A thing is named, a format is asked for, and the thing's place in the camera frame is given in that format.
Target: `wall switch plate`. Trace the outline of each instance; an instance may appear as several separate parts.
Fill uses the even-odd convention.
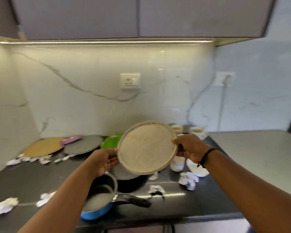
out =
[[[235,72],[216,72],[216,77],[213,80],[213,86],[224,86],[224,82],[231,86],[235,81]]]
[[[121,74],[121,89],[140,89],[140,74]]]

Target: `electrical outlet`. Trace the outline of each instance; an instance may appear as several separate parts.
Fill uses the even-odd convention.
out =
[[[233,85],[235,81],[235,72],[216,72],[216,78],[213,80],[213,86],[224,86],[224,83],[228,86]]]

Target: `person's left hand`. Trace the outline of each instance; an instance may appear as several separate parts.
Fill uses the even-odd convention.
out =
[[[117,159],[118,149],[95,150],[89,159],[93,161],[97,168],[97,176],[102,176],[106,171],[119,164]]]

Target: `hand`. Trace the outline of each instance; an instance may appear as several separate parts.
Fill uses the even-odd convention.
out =
[[[102,176],[106,171],[119,164],[117,160],[118,149],[100,149],[95,150],[90,156],[89,160],[93,162],[97,168],[97,176]]]
[[[210,149],[209,145],[194,134],[179,136],[171,142],[183,146],[179,146],[177,156],[189,158],[194,163],[199,163],[203,155]]]

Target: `pot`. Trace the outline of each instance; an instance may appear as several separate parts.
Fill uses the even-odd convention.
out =
[[[105,215],[114,205],[134,204],[149,208],[151,202],[130,194],[117,194],[117,180],[110,174],[97,177],[89,190],[81,213],[84,220],[94,220]]]

